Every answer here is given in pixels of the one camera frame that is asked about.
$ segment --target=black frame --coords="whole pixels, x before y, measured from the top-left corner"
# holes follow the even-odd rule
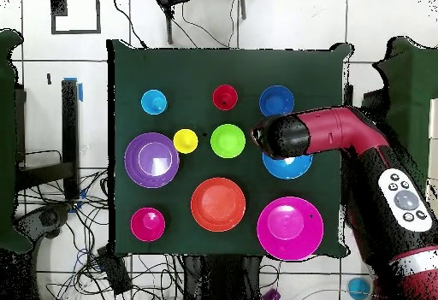
[[[25,162],[25,101],[26,92],[15,89],[15,113],[17,125],[16,162]],[[66,200],[79,198],[79,137],[78,98],[76,81],[62,82],[62,162],[35,168],[18,167],[15,174],[15,191],[22,191],[63,179]]]
[[[68,30],[57,31],[56,18],[57,16],[67,16],[67,0],[50,0],[51,9],[51,34],[52,35],[81,35],[88,33],[100,33],[100,0],[96,0],[96,30]]]

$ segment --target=plate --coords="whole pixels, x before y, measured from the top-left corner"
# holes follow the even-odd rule
[[[303,198],[282,197],[268,204],[257,223],[258,241],[273,257],[298,261],[312,255],[323,240],[323,218]]]
[[[286,159],[272,159],[263,155],[263,164],[269,173],[280,179],[295,179],[307,172],[311,166],[313,155],[296,156]]]
[[[231,230],[245,213],[245,196],[232,180],[215,177],[202,182],[190,202],[193,218],[205,230]]]
[[[157,132],[139,135],[125,152],[127,174],[145,188],[167,185],[175,177],[179,165],[180,158],[173,142]]]
[[[284,86],[273,85],[262,93],[259,105],[264,116],[289,114],[293,111],[293,94]]]

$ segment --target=red cup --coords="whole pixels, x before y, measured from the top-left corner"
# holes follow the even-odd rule
[[[230,110],[237,103],[237,91],[231,85],[221,85],[213,92],[213,103],[220,110]]]

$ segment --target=black stand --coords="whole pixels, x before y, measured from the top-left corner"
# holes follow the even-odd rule
[[[15,89],[17,125],[16,162],[25,161],[26,92],[23,86]],[[22,191],[36,185],[63,179],[66,200],[79,198],[79,140],[78,140],[78,98],[75,81],[62,82],[62,162],[35,168],[18,168],[15,176],[15,190]]]
[[[183,256],[184,300],[260,300],[262,256]]]

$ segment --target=dark green board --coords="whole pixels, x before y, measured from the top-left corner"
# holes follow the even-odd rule
[[[29,239],[18,233],[12,224],[17,207],[15,193],[15,80],[18,74],[12,65],[11,56],[14,48],[22,44],[22,36],[15,30],[0,29],[0,248],[18,253],[32,248]]]
[[[385,59],[375,64],[391,107],[388,124],[417,164],[403,162],[422,192],[429,166],[430,99],[438,98],[438,49],[425,48],[410,38],[391,38]]]
[[[292,50],[136,50],[113,41],[115,51],[115,250],[133,253],[265,255],[257,240],[257,219],[263,208],[283,196],[302,197],[321,212],[324,237],[318,255],[344,256],[339,243],[340,155],[337,151],[314,156],[309,171],[298,179],[270,175],[262,152],[248,132],[263,118],[258,99],[270,85],[284,85],[295,97],[295,110],[342,104],[342,62],[349,44],[326,51]],[[212,93],[230,84],[239,93],[229,111],[217,109]],[[140,105],[145,91],[158,89],[168,99],[160,115],[146,114]],[[214,129],[224,123],[239,126],[246,147],[234,159],[216,156],[210,147]],[[123,157],[129,143],[145,132],[172,139],[181,128],[198,135],[198,148],[180,154],[175,178],[158,189],[145,189],[128,177]],[[205,179],[225,177],[237,183],[246,197],[242,221],[227,232],[209,232],[193,219],[190,200]],[[153,243],[131,233],[132,214],[142,207],[159,209],[166,231]]]

